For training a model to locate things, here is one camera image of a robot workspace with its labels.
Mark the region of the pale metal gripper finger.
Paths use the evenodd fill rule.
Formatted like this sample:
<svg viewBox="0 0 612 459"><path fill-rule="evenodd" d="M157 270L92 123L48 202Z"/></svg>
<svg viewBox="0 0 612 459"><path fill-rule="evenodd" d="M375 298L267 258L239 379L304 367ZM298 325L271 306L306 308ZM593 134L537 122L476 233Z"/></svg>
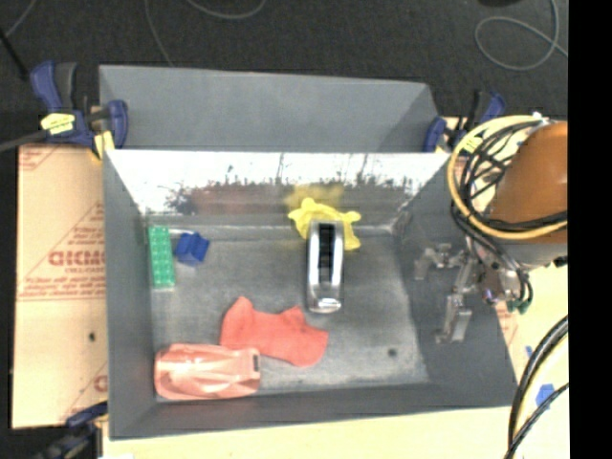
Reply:
<svg viewBox="0 0 612 459"><path fill-rule="evenodd" d="M441 327L435 333L438 344L455 344L465 341L472 317L472 308L466 295L447 295Z"/></svg>
<svg viewBox="0 0 612 459"><path fill-rule="evenodd" d="M451 244L426 247L413 263L413 278L425 280L432 268L443 270L460 267L465 263L465 249L456 250Z"/></svg>

